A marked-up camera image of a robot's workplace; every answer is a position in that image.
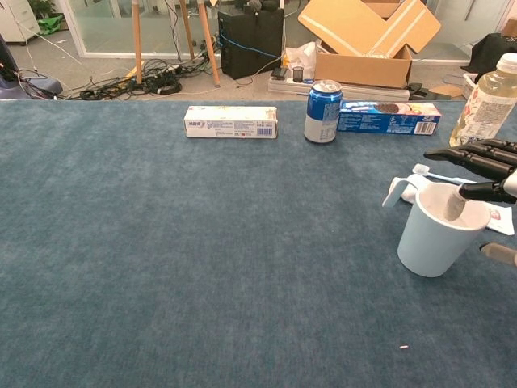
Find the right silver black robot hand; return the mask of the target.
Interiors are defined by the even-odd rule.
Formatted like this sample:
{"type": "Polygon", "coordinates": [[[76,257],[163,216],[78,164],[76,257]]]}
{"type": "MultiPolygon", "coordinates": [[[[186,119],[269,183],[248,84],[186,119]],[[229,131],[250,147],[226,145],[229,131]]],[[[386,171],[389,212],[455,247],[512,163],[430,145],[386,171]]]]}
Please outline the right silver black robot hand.
{"type": "Polygon", "coordinates": [[[448,161],[487,180],[463,183],[449,197],[446,218],[457,219],[469,200],[516,203],[516,144],[485,139],[424,153],[436,161],[448,161]]]}

